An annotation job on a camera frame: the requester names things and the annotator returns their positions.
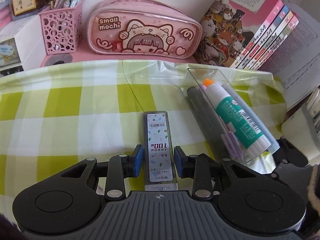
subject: silver screw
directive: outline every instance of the silver screw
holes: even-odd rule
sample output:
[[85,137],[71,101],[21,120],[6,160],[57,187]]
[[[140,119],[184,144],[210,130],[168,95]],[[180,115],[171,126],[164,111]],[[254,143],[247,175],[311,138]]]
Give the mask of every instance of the silver screw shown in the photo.
[[206,190],[206,189],[197,190],[195,194],[196,194],[196,196],[203,197],[203,198],[210,197],[210,195],[211,195],[210,191]]
[[122,191],[118,189],[112,189],[107,192],[109,197],[121,197]]

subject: green glue stick label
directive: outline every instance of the green glue stick label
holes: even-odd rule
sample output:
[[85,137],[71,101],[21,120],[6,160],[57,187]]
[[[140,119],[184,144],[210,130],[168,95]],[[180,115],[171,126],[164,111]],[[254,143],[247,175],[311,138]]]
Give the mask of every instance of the green glue stick label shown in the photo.
[[221,100],[216,112],[246,149],[263,135],[255,122],[232,97]]

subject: pink pencil case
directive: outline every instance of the pink pencil case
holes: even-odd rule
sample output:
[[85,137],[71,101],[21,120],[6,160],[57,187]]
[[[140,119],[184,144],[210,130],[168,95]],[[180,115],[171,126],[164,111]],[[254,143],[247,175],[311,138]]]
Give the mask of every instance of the pink pencil case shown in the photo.
[[201,25],[185,12],[153,0],[105,0],[91,14],[87,37],[101,54],[158,54],[187,58],[199,46]]

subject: orange glue stick tip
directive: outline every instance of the orange glue stick tip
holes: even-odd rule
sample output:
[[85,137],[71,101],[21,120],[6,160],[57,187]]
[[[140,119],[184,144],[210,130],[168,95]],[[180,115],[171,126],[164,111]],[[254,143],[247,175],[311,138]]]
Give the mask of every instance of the orange glue stick tip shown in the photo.
[[209,79],[209,78],[206,78],[206,79],[202,82],[202,84],[203,84],[205,87],[208,87],[208,86],[212,85],[213,83],[214,83],[214,81],[211,80],[211,79]]

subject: green and white tablecloth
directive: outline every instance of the green and white tablecloth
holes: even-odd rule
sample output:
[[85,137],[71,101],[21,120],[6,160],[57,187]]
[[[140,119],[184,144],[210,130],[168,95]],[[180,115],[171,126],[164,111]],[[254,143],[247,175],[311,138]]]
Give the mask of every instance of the green and white tablecloth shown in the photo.
[[[84,158],[130,154],[143,143],[145,111],[168,112],[173,146],[212,155],[179,90],[188,67],[212,66],[103,60],[0,78],[0,212],[14,221],[20,191]],[[281,83],[271,73],[214,68],[279,137],[286,112]],[[179,187],[190,180],[179,179]],[[143,190],[143,172],[126,179],[126,188]]]

